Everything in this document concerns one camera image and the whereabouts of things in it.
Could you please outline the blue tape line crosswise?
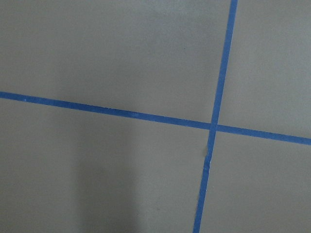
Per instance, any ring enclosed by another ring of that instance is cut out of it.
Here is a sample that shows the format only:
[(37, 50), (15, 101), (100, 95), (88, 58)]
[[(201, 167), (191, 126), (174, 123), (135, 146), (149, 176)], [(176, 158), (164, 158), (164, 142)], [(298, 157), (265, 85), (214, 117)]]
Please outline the blue tape line crosswise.
[(202, 129), (202, 130), (210, 130), (211, 139), (208, 141), (209, 144), (212, 144), (215, 142), (217, 132), (271, 139), (271, 140), (276, 140), (276, 141), (284, 141), (284, 142), (290, 142), (290, 143), (296, 143), (296, 144), (302, 144), (302, 145), (311, 144), (311, 140), (305, 137), (286, 135), (286, 134), (280, 134), (280, 133), (271, 133), (271, 132), (265, 132), (265, 131), (257, 131), (257, 130), (251, 130), (251, 129), (245, 129), (245, 128), (226, 126), (226, 125), (214, 126), (211, 123), (207, 123), (207, 122), (200, 122), (200, 121), (168, 117), (168, 116), (152, 115), (152, 114), (133, 112), (133, 111), (127, 111), (127, 110), (121, 110), (121, 109), (114, 109), (114, 108), (107, 108), (107, 107), (100, 107), (100, 106), (76, 103), (76, 102), (70, 102), (70, 101), (47, 99), (47, 98), (28, 96), (28, 95), (22, 95), (22, 94), (16, 94), (16, 93), (9, 93), (9, 92), (3, 92), (3, 91), (1, 91), (0, 97), (2, 99), (8, 99), (8, 100), (16, 100), (16, 101), (21, 101), (21, 102), (48, 105), (48, 106), (54, 106), (54, 107), (60, 107), (60, 108), (67, 108), (67, 109), (73, 109), (73, 110), (80, 110), (80, 111), (86, 111), (86, 112), (118, 116), (118, 117), (140, 119), (140, 120), (171, 124), (171, 125), (178, 125), (178, 126), (184, 126), (184, 127), (190, 127), (190, 128), (196, 128), (196, 129)]

